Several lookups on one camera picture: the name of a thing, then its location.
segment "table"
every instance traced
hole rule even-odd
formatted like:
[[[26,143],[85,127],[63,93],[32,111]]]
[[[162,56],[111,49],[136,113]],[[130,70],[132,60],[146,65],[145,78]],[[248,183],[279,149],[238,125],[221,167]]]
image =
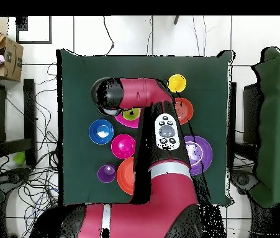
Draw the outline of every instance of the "table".
[[[182,74],[187,86],[181,93],[191,101],[194,134],[205,138],[213,150],[213,161],[204,172],[213,204],[230,205],[225,196],[226,174],[226,118],[228,62],[232,52],[218,57],[175,56],[77,56],[57,50],[58,102],[60,141],[63,137],[63,203],[126,203],[130,195],[124,193],[116,180],[101,183],[97,179],[100,166],[122,162],[111,153],[111,144],[94,144],[89,136],[90,124],[105,118],[114,127],[114,136],[127,133],[135,138],[136,130],[118,123],[114,117],[104,117],[91,99],[91,86],[102,77],[148,77],[167,81],[174,74]],[[184,135],[189,126],[182,125]]]

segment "pink bowl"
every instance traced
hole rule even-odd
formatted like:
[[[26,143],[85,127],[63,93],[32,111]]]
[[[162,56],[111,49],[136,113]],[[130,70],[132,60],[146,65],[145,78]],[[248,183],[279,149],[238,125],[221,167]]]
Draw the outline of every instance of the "pink bowl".
[[[116,158],[127,159],[135,152],[135,140],[130,135],[120,134],[113,139],[111,151]]]
[[[122,112],[115,116],[115,119],[121,123],[122,125],[129,127],[129,128],[138,128],[138,121],[140,120],[140,116],[138,116],[138,118],[136,118],[135,120],[126,120],[123,116],[122,116]]]

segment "control button panel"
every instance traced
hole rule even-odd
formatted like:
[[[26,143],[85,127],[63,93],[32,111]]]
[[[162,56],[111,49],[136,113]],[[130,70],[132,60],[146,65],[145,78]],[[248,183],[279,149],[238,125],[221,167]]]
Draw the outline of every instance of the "control button panel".
[[[172,151],[179,147],[178,127],[170,114],[163,113],[156,118],[155,137],[160,149]]]

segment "orange plate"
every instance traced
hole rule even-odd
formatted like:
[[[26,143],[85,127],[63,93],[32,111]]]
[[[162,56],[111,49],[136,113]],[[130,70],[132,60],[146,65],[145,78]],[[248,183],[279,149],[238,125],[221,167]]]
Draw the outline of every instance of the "orange plate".
[[[175,110],[181,125],[188,122],[192,118],[194,112],[192,103],[184,98],[175,98]]]
[[[135,175],[133,172],[134,157],[124,160],[117,169],[117,183],[129,195],[133,195]]]

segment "blue bowl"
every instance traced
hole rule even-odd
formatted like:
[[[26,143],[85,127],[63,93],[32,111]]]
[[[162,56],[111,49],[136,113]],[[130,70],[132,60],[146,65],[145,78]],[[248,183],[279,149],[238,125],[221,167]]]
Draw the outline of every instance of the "blue bowl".
[[[106,144],[113,138],[113,126],[107,120],[96,120],[89,127],[89,137],[96,144]]]

